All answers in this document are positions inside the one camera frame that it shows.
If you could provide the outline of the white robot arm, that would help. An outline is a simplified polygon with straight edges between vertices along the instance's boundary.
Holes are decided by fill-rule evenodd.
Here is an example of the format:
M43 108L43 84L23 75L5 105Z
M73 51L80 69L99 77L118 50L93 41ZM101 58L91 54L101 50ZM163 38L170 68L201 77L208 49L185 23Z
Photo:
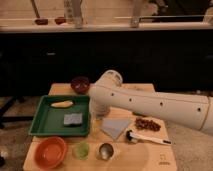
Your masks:
M93 115L106 115L117 107L172 121L213 136L213 97L139 91L122 87L123 78L107 70L89 88L89 109Z

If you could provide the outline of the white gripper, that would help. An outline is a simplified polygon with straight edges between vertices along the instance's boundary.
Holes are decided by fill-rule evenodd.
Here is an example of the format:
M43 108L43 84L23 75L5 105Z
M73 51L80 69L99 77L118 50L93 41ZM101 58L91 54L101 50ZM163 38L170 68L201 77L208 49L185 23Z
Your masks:
M94 119L99 120L108 115L110 107L91 100L89 102L89 112Z

